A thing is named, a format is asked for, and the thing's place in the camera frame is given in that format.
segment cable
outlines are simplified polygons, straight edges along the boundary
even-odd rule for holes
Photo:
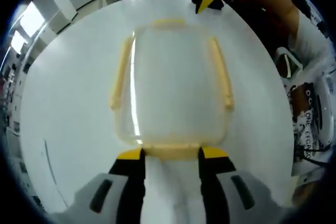
[[[328,165],[328,163],[316,161],[316,160],[307,158],[305,156],[303,156],[302,159],[304,159],[304,160],[306,160],[308,162],[311,162],[312,164],[315,164],[315,165],[318,165],[318,166],[322,166],[322,167],[326,167]]]
[[[327,150],[330,149],[330,144],[327,145],[325,148],[322,148],[322,149],[317,149],[317,150],[314,150],[314,149],[301,149],[300,146],[297,148],[297,150],[299,151],[302,151],[302,152],[325,152]]]

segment plastic container lid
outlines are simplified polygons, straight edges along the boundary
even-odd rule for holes
[[[216,38],[182,20],[138,28],[125,41],[110,105],[128,143],[218,144],[234,99]]]

